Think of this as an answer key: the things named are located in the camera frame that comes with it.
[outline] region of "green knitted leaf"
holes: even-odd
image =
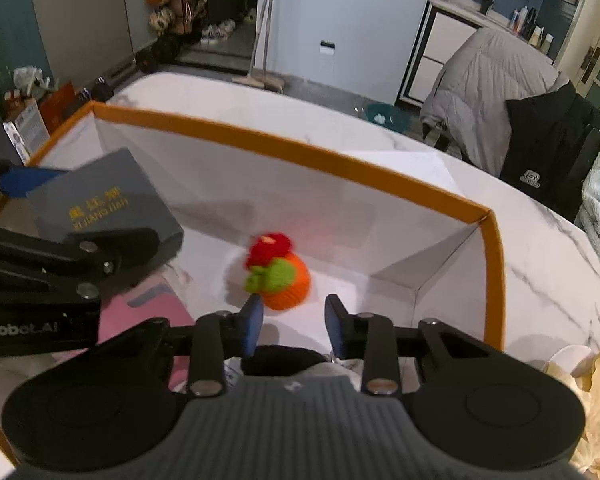
[[[244,282],[244,290],[250,294],[257,294],[264,288],[267,269],[265,267],[253,266],[249,270],[251,273]]]
[[[296,268],[284,258],[273,258],[264,276],[264,292],[275,294],[292,285],[296,278]]]

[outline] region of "gray jacket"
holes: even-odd
[[[481,28],[440,71],[420,119],[445,128],[472,163],[498,176],[511,136],[505,101],[555,91],[568,80],[519,38]]]

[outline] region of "knitted toy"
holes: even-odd
[[[291,249],[291,240],[282,233],[267,234],[251,247],[245,264],[250,271],[245,290],[260,294],[273,310],[293,308],[309,293],[309,271]]]
[[[163,35],[174,21],[175,14],[169,7],[154,10],[149,15],[149,26],[158,33],[158,36]]]

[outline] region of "drawer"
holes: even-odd
[[[477,27],[437,12],[427,38],[424,56],[445,64],[476,30],[478,30]]]
[[[418,69],[416,70],[416,75],[413,78],[413,83],[411,83],[408,97],[424,102],[433,90],[433,85],[443,66],[444,64],[433,61],[432,59],[426,57],[421,58]]]

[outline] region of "white table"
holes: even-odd
[[[146,76],[111,103],[221,121],[336,152],[434,151],[327,108],[196,76]],[[584,232],[487,173],[435,153],[466,197],[496,213],[506,261],[507,352],[532,362],[567,344],[600,348],[600,260]]]

